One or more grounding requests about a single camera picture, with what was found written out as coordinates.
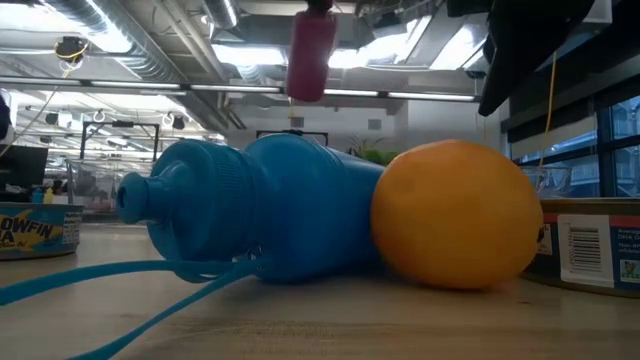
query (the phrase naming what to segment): wall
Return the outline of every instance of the wall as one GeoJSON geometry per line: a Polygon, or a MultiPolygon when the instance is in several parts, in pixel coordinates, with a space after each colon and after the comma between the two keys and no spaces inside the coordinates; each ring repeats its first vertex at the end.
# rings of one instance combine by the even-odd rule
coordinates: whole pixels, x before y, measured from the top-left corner
{"type": "MultiPolygon", "coordinates": [[[[507,154],[506,137],[500,133],[500,121],[508,117],[508,102],[494,114],[484,118],[477,115],[477,103],[443,101],[408,101],[395,116],[384,109],[296,107],[295,116],[305,118],[304,131],[329,132],[329,146],[346,151],[349,137],[361,139],[384,138],[379,150],[404,151],[433,141],[446,139],[469,140],[507,154]],[[381,119],[382,129],[367,130],[368,119],[381,119]]],[[[289,107],[262,110],[252,106],[234,108],[248,130],[230,131],[229,145],[244,149],[255,140],[256,130],[290,129],[289,107]]]]}
{"type": "Polygon", "coordinates": [[[487,145],[504,154],[507,149],[500,133],[500,121],[508,116],[508,108],[507,102],[485,118],[478,115],[477,103],[409,101],[407,147],[462,139],[487,145]]]}
{"type": "MultiPolygon", "coordinates": [[[[291,129],[289,107],[271,107],[263,110],[254,106],[238,106],[234,111],[247,125],[248,130],[230,131],[227,143],[238,149],[244,149],[255,140],[256,130],[291,129]]],[[[384,140],[377,146],[380,150],[394,149],[394,117],[387,115],[384,109],[373,108],[334,108],[294,107],[294,116],[304,117],[303,131],[329,133],[329,146],[346,151],[351,146],[350,137],[360,139],[384,140]],[[369,119],[382,120],[381,130],[367,130],[369,119]]]]}

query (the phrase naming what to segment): can label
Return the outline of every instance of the can label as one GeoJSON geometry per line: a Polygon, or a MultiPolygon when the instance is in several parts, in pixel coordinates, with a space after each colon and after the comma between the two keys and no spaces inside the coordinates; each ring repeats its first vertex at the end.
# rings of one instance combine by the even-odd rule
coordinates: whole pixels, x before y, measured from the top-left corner
{"type": "Polygon", "coordinates": [[[525,272],[564,282],[640,290],[640,216],[545,214],[525,272]]]}
{"type": "Polygon", "coordinates": [[[64,210],[0,209],[0,257],[75,249],[82,214],[64,210]]]}

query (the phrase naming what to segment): table surface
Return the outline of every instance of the table surface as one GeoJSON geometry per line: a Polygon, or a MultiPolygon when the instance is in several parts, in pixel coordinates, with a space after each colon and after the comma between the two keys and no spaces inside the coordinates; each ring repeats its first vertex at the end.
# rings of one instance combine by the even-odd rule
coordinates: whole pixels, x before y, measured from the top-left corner
{"type": "MultiPolygon", "coordinates": [[[[142,227],[85,225],[76,255],[0,262],[0,285],[112,261],[157,259],[142,227]]],[[[0,309],[3,359],[59,359],[125,334],[201,285],[113,276],[0,309]]],[[[174,314],[124,359],[639,358],[640,301],[515,280],[450,292],[385,276],[301,285],[248,278],[174,314]]]]}

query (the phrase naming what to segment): citrus fruit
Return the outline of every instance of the citrus fruit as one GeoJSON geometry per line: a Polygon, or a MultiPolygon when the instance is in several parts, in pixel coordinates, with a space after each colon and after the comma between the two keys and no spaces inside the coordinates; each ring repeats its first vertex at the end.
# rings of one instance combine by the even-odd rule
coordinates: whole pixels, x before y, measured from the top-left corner
{"type": "Polygon", "coordinates": [[[480,289],[533,259],[542,226],[527,176],[482,145],[446,140],[396,157],[376,185],[376,245],[401,275],[437,287],[480,289]]]}

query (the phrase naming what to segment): can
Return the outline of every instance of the can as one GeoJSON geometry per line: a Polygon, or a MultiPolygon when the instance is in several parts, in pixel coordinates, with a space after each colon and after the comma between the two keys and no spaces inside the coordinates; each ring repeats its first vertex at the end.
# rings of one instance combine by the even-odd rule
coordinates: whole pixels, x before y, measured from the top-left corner
{"type": "Polygon", "coordinates": [[[82,206],[0,203],[0,260],[74,253],[81,223],[82,206]]]}
{"type": "Polygon", "coordinates": [[[544,199],[538,251],[522,276],[640,298],[640,199],[544,199]]]}

